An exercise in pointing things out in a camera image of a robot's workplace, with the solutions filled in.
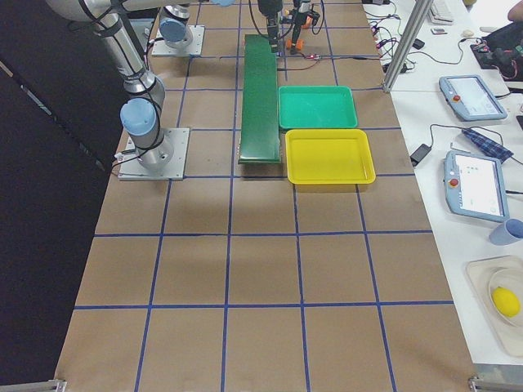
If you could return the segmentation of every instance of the keyboard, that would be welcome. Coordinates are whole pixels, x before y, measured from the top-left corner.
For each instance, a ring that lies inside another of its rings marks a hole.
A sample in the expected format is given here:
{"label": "keyboard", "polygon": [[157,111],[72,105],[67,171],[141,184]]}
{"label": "keyboard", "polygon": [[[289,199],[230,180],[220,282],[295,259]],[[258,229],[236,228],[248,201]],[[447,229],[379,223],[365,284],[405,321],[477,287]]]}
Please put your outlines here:
{"label": "keyboard", "polygon": [[434,0],[428,15],[431,22],[436,25],[454,24],[454,18],[445,4],[445,0]]}

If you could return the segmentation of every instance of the yellow tray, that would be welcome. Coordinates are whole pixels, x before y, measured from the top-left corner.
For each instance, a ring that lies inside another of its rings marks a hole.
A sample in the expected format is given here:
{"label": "yellow tray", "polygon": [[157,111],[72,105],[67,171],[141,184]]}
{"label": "yellow tray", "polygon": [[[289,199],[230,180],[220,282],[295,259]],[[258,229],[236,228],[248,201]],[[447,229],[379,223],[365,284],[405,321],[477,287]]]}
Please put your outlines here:
{"label": "yellow tray", "polygon": [[370,184],[376,180],[369,141],[360,129],[292,129],[285,134],[293,184]]}

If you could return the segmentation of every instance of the plastic tray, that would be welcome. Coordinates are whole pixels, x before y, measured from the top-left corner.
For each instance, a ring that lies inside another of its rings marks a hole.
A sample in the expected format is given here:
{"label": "plastic tray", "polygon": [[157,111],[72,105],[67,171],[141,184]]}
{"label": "plastic tray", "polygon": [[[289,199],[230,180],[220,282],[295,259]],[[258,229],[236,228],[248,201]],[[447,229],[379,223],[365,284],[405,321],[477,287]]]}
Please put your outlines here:
{"label": "plastic tray", "polygon": [[285,134],[293,184],[370,184],[376,173],[360,129],[292,129]]}
{"label": "plastic tray", "polygon": [[508,354],[523,358],[523,327],[507,323],[490,299],[489,282],[496,272],[505,269],[523,271],[523,260],[517,256],[501,256],[467,264],[468,278],[476,292],[474,297],[483,304],[484,315],[494,329],[500,345]]}
{"label": "plastic tray", "polygon": [[279,126],[354,128],[358,125],[352,91],[346,86],[282,86]]}

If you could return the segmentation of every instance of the lemon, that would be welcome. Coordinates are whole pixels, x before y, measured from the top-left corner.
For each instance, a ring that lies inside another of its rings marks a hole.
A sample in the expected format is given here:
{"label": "lemon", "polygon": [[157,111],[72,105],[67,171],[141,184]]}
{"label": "lemon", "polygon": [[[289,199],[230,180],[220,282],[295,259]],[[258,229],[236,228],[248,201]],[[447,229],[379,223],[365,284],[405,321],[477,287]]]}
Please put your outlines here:
{"label": "lemon", "polygon": [[514,317],[520,313],[521,304],[516,294],[505,287],[497,287],[492,291],[494,306],[504,316]]}

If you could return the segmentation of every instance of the cable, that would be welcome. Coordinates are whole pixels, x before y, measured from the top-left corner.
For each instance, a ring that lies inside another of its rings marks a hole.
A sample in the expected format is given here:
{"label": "cable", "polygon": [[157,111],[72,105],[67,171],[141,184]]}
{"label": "cable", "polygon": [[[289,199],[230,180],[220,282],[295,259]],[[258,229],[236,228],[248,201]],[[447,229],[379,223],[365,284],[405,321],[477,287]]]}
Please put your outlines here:
{"label": "cable", "polygon": [[523,162],[522,162],[522,161],[519,161],[519,160],[515,159],[514,157],[510,157],[510,159],[511,159],[512,161],[516,161],[516,162],[519,163],[520,165],[523,165]]}
{"label": "cable", "polygon": [[[107,11],[105,11],[102,15],[105,16],[107,14],[110,13],[110,11],[112,11],[113,7],[111,6]],[[100,16],[98,18],[92,18],[92,22],[94,24],[97,24],[99,25],[102,29],[104,30],[107,30],[108,27],[105,26],[102,22],[101,22],[101,18],[103,16]],[[118,49],[122,52],[122,55],[123,55],[123,58],[125,59],[125,61],[127,62],[127,65],[129,66],[129,69],[132,71],[133,74],[137,74],[139,71],[135,71],[134,68],[132,67],[132,64],[131,64],[131,61],[129,60],[129,58],[127,57],[127,54],[125,53],[125,50],[123,49],[122,47],[122,44],[120,43],[120,41],[114,36],[112,35],[111,38],[116,42],[117,46],[118,46]],[[148,101],[153,105],[154,107],[154,113],[156,115],[156,120],[157,120],[157,124],[158,124],[158,127],[157,127],[157,131],[156,131],[156,136],[153,140],[153,142],[151,143],[151,145],[145,149],[142,149],[142,152],[140,154],[138,154],[136,157],[133,157],[133,158],[130,158],[130,159],[126,159],[126,160],[123,160],[121,162],[117,162],[115,164],[112,165],[111,167],[111,174],[115,175],[114,173],[114,168],[117,167],[118,165],[121,165],[123,163],[127,163],[127,162],[130,162],[130,161],[133,161],[135,159],[139,159],[141,157],[143,157],[147,152],[151,151],[152,149],[155,149],[156,147],[158,147],[158,139],[160,137],[160,116],[159,116],[159,111],[158,111],[158,108],[157,108],[157,104],[156,102],[154,101],[153,99],[153,96],[150,94],[150,90],[145,86],[145,84],[143,83],[143,81],[141,80],[141,78],[138,78],[137,79],[140,84],[144,87],[144,91],[147,93],[147,95],[149,96],[149,99]]]}
{"label": "cable", "polygon": [[430,148],[432,148],[434,146],[434,131],[433,131],[433,127],[442,127],[442,128],[453,128],[453,129],[459,129],[459,130],[464,130],[464,129],[474,129],[474,128],[479,128],[479,129],[482,129],[483,131],[487,131],[487,132],[492,132],[494,133],[495,135],[498,135],[499,136],[499,139],[501,140],[501,145],[503,145],[503,136],[501,136],[501,133],[499,132],[496,132],[496,131],[492,131],[491,129],[488,129],[488,128],[485,128],[485,127],[460,127],[458,125],[442,125],[442,124],[431,124],[430,127],[429,127],[429,131],[431,133],[431,143],[429,145]]}
{"label": "cable", "polygon": [[374,15],[374,14],[371,14],[370,12],[365,12],[367,15],[370,15],[372,16],[372,18],[369,18],[370,20],[377,20],[375,23],[375,26],[378,26],[380,23],[382,23],[384,20],[389,20],[389,19],[396,19],[398,20],[398,26],[396,28],[396,32],[398,33],[398,35],[401,37],[401,33],[400,33],[400,26],[401,26],[401,18],[400,16],[397,14],[397,11],[398,11],[398,8],[396,6],[396,4],[394,2],[391,2],[392,6],[394,7],[394,11],[391,13],[391,14],[387,14],[387,15]]}
{"label": "cable", "polygon": [[389,37],[390,37],[391,39],[397,39],[397,38],[392,37],[392,33],[391,33],[391,31],[390,31],[389,29],[387,29],[386,27],[382,27],[382,26],[377,27],[377,28],[376,28],[376,33],[378,33],[379,30],[385,30],[385,31],[387,32],[387,34],[389,34]]}
{"label": "cable", "polygon": [[151,40],[148,40],[147,41],[147,47],[145,48],[145,53],[144,53],[144,64],[145,64],[145,67],[149,70],[150,67],[149,67],[149,51],[154,47],[154,43],[155,42],[159,42],[159,41],[165,41],[165,38],[164,37],[158,37],[158,38],[155,38],[155,39],[151,39]]}
{"label": "cable", "polygon": [[[256,29],[257,33],[259,36],[265,38],[265,39],[269,39],[269,36],[268,35],[265,35],[264,33],[262,33],[260,31],[260,29],[258,28],[258,25],[256,24],[256,21],[254,20],[254,14],[253,14],[253,3],[251,2],[251,0],[248,0],[248,11],[249,13],[251,14],[251,21],[253,22],[253,25],[254,25],[254,28]],[[276,37],[277,40],[280,40],[280,39],[283,39],[285,37],[287,37],[287,35],[291,32],[291,30],[293,29],[294,27],[294,20],[293,22],[291,23],[290,27],[288,28],[288,30],[284,33],[284,35],[281,35],[281,36],[278,36]]]}
{"label": "cable", "polygon": [[309,65],[307,67],[303,68],[277,68],[277,71],[305,71],[306,69],[311,69],[315,65],[317,65],[320,62],[320,60],[316,60],[312,65]]}
{"label": "cable", "polygon": [[324,23],[325,23],[325,4],[324,4],[324,0],[320,0],[320,7],[321,7],[321,24],[320,24],[318,30],[316,30],[316,31],[314,31],[314,26],[312,26],[311,32],[314,35],[318,35],[320,33],[320,31],[324,27]]}
{"label": "cable", "polygon": [[503,74],[503,72],[501,72],[501,69],[499,67],[497,67],[496,65],[492,66],[498,70],[499,74],[504,80],[513,80],[517,77],[517,63],[515,60],[511,61],[511,66],[514,69],[514,74],[512,76],[506,76],[505,74]]}
{"label": "cable", "polygon": [[503,98],[507,98],[512,94],[512,91],[509,91],[507,94],[503,94],[502,96],[495,96],[497,100],[502,100]]}
{"label": "cable", "polygon": [[384,39],[383,41],[380,41],[378,43],[378,49],[380,49],[381,47],[384,47],[385,45],[387,45],[388,43],[391,43],[391,47],[388,48],[386,51],[384,51],[381,55],[380,55],[380,59],[383,59],[383,57],[387,56],[387,55],[390,55],[391,58],[394,56],[394,46],[397,45],[399,42],[396,38],[391,38],[391,39]]}
{"label": "cable", "polygon": [[421,53],[427,57],[430,57],[431,60],[435,61],[436,63],[439,63],[439,64],[447,64],[447,65],[458,65],[459,63],[461,63],[461,60],[463,59],[463,49],[461,48],[461,43],[467,41],[468,39],[477,39],[477,38],[463,38],[463,39],[460,39],[458,41],[458,49],[459,49],[459,60],[457,62],[450,62],[450,61],[441,61],[441,60],[437,60],[435,59],[434,57],[432,57],[431,55],[429,55],[428,53],[424,52],[424,51],[411,51],[409,53],[409,55],[416,55],[418,53]]}
{"label": "cable", "polygon": [[353,55],[321,56],[321,58],[330,59],[330,60],[380,60],[379,57],[365,57],[365,56],[353,56]]}

